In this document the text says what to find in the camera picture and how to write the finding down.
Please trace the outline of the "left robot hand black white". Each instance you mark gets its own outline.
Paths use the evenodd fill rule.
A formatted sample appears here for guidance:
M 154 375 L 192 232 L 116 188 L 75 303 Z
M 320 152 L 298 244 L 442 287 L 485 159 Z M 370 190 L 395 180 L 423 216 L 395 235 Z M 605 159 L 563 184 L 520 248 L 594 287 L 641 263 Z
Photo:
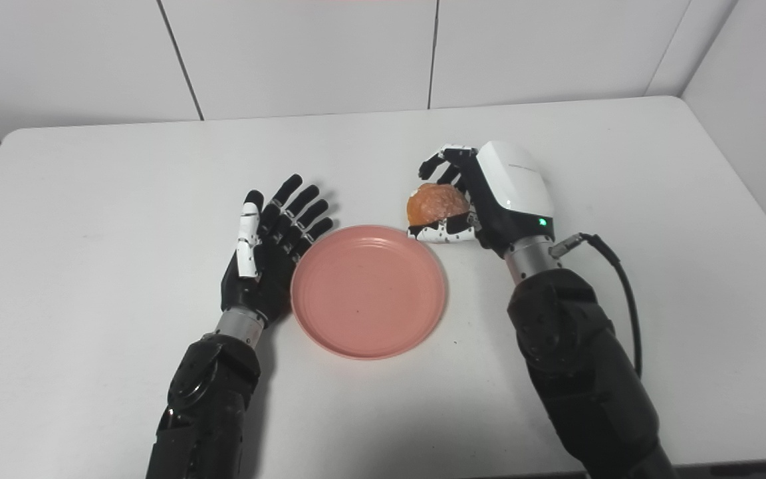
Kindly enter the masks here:
M 265 327 L 289 311 L 300 260 L 334 222 L 319 187 L 289 176 L 270 200 L 253 189 L 238 219 L 236 248 L 221 280 L 221 310 L 252 312 Z

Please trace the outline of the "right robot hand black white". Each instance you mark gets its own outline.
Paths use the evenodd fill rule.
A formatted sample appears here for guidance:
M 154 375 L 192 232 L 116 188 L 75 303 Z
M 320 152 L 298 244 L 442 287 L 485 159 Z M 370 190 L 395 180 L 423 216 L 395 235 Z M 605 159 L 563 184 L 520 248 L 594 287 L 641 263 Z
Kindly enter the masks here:
M 446 144 L 420 164 L 418 176 L 426 181 L 439 168 L 444 171 L 434 185 L 462 194 L 468 209 L 420 220 L 408 226 L 408 237 L 426 243 L 477 240 L 499 257 L 524 238 L 556 239 L 554 205 L 526 149 L 504 140 L 490 140 L 480 148 Z

